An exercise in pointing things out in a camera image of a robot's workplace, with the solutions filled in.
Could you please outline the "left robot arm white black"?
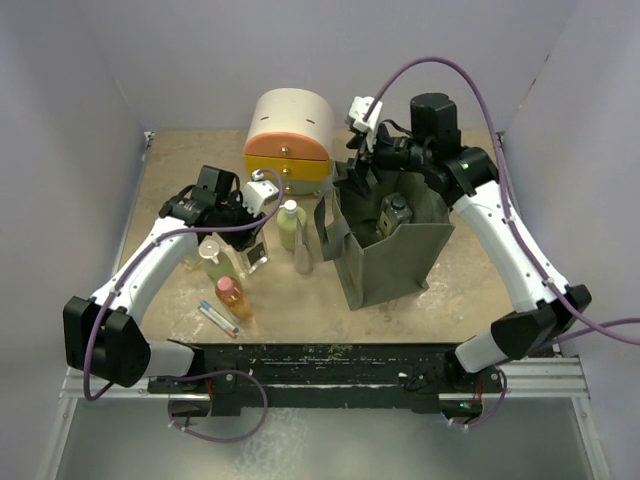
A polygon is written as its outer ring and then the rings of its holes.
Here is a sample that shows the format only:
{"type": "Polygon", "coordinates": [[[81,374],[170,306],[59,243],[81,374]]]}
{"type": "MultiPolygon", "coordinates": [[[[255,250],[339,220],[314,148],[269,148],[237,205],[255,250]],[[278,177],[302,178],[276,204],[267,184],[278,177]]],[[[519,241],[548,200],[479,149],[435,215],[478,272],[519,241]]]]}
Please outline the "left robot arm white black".
{"type": "Polygon", "coordinates": [[[175,340],[149,341],[141,323],[166,280],[203,240],[216,234],[237,251],[250,246],[271,218],[264,207],[282,200],[282,180],[258,169],[242,183],[228,170],[204,166],[196,183],[165,201],[152,228],[126,263],[88,298],[63,308],[66,362],[108,385],[131,387],[144,377],[170,377],[184,392],[202,387],[202,350],[175,340]]]}

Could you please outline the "green pump lotion bottle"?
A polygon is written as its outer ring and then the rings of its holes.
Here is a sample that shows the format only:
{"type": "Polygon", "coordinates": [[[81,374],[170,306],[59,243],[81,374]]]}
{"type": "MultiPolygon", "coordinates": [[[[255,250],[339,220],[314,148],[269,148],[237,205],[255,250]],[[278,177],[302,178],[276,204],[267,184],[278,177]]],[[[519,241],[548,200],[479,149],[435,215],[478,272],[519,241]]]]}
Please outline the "green pump lotion bottle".
{"type": "Polygon", "coordinates": [[[308,231],[306,211],[295,200],[287,200],[279,207],[276,222],[282,247],[287,251],[293,251],[297,224],[301,225],[304,233],[308,231]]]}

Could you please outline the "clear square bottle black label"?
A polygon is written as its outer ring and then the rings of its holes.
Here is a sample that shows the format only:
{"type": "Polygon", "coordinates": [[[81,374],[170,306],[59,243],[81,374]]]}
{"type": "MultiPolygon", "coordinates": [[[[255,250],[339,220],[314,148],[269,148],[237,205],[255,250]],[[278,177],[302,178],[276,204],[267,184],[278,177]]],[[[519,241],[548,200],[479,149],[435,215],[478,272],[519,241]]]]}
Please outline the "clear square bottle black label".
{"type": "Polygon", "coordinates": [[[252,275],[266,264],[269,261],[269,253],[264,233],[260,232],[251,246],[238,252],[237,258],[245,276],[252,275]]]}

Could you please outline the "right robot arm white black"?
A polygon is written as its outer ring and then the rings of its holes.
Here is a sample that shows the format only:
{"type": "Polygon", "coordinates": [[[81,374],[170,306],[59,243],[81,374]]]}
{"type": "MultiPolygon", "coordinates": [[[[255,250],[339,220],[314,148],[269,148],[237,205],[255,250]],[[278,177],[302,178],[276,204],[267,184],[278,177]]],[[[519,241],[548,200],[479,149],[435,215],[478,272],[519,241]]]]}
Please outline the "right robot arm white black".
{"type": "Polygon", "coordinates": [[[445,205],[474,231],[506,286],[513,311],[489,330],[459,344],[445,366],[446,383],[467,391],[480,371],[518,360],[564,333],[591,303],[584,285],[572,285],[542,253],[509,197],[500,169],[479,147],[465,146],[457,106],[443,93],[410,101],[411,127],[392,136],[381,101],[357,96],[346,123],[355,155],[338,178],[363,197],[384,172],[420,175],[445,205]]]}

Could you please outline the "green canvas bag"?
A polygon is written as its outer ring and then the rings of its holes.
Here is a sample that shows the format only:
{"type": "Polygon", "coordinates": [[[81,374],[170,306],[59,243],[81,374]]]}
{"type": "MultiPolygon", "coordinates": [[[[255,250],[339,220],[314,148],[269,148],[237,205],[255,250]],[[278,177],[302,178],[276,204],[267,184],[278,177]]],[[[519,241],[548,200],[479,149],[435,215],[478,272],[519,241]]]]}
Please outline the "green canvas bag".
{"type": "Polygon", "coordinates": [[[325,177],[314,210],[314,223],[325,261],[335,265],[352,310],[396,300],[428,288],[426,278],[454,226],[440,196],[421,175],[381,174],[364,198],[334,181],[346,171],[335,162],[325,177]],[[389,236],[378,228],[383,200],[400,194],[412,217],[389,236]]]}

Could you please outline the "clear square bottle front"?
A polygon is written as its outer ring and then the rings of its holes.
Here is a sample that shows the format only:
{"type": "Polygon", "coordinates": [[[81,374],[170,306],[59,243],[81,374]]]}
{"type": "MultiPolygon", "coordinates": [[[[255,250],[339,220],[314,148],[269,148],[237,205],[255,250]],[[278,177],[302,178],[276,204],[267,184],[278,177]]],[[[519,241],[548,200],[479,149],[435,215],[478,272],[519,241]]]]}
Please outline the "clear square bottle front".
{"type": "Polygon", "coordinates": [[[378,229],[381,235],[387,238],[391,236],[400,225],[409,224],[412,217],[413,212],[404,196],[400,193],[387,195],[382,200],[378,229]]]}

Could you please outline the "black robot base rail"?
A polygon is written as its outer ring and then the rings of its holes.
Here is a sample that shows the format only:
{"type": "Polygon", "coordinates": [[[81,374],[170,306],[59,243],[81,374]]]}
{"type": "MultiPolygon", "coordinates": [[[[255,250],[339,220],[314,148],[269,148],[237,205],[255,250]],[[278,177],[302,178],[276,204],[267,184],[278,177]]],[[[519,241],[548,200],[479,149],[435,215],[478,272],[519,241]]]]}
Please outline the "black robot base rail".
{"type": "Polygon", "coordinates": [[[208,398],[216,416],[244,407],[401,409],[418,414],[481,411],[518,362],[479,373],[455,366],[452,343],[197,343],[184,380],[150,378],[153,394],[208,398]]]}

